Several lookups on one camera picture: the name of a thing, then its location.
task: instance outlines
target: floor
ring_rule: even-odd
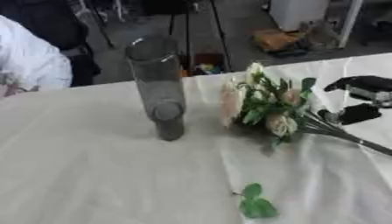
[[[392,52],[392,44],[361,46],[354,34],[347,47],[342,50],[311,52],[302,57],[275,59],[262,52],[250,40],[250,35],[254,31],[275,27],[268,13],[262,9],[260,0],[216,0],[216,3],[227,35],[227,45],[235,71],[244,70],[253,60],[263,61],[265,65],[280,65]],[[131,81],[132,75],[123,53],[125,46],[133,39],[146,34],[167,34],[169,17],[139,17],[139,15],[140,10],[134,9],[127,17],[126,23],[119,22],[115,17],[109,19],[106,30],[115,43],[115,49],[108,48],[89,15],[83,18],[90,26],[89,42],[96,52],[96,61],[102,69],[101,74],[95,78],[96,84]],[[183,16],[177,17],[174,31],[174,37],[178,40],[181,49],[185,49],[184,21]],[[200,2],[199,13],[191,15],[191,34],[193,53],[221,52],[221,42],[208,1]]]

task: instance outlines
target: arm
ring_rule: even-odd
[[[2,71],[17,82],[19,88],[31,91],[36,87],[49,90],[70,86],[72,69],[59,49],[1,16],[0,36]]]

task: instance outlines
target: white table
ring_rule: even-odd
[[[389,76],[391,59],[267,70],[294,80],[318,75],[322,87],[344,75]],[[321,136],[264,156],[263,140],[220,125],[219,90],[228,76],[184,79],[187,131],[173,143],[157,140],[132,82],[0,101],[0,223],[389,223],[391,158]],[[325,95],[325,103],[338,107],[342,95]],[[392,147],[385,125],[392,113],[383,113],[348,129]],[[251,182],[263,184],[277,219],[241,218],[230,193]]]

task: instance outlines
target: black chair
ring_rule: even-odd
[[[87,42],[88,27],[74,15],[66,0],[1,0],[0,14],[19,22],[61,51],[79,49],[81,55],[77,59],[69,57],[74,83],[78,83],[76,86],[92,84],[100,69],[94,63],[94,51]]]

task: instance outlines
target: tripod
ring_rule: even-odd
[[[186,58],[185,58],[185,64],[186,64],[186,70],[189,72],[190,69],[192,68],[192,61],[191,61],[191,37],[190,37],[190,26],[189,26],[189,22],[190,22],[190,18],[189,18],[189,10],[190,10],[190,5],[189,5],[189,1],[184,0],[185,1],[185,43],[186,43]],[[232,63],[231,63],[231,57],[230,54],[228,52],[228,45],[226,43],[226,34],[223,31],[223,28],[221,26],[221,20],[219,17],[219,13],[218,13],[218,9],[216,8],[216,4],[215,4],[215,0],[208,0],[211,4],[211,7],[213,9],[213,17],[216,23],[216,27],[218,28],[218,33],[220,36],[220,42],[222,44],[223,47],[223,52],[226,58],[226,62],[227,62],[227,68],[229,72],[233,72],[233,67],[232,67]],[[176,14],[171,14],[171,18],[170,18],[170,25],[169,25],[169,35],[172,35],[173,32],[173,28],[174,28],[174,22],[175,22],[175,17]]]

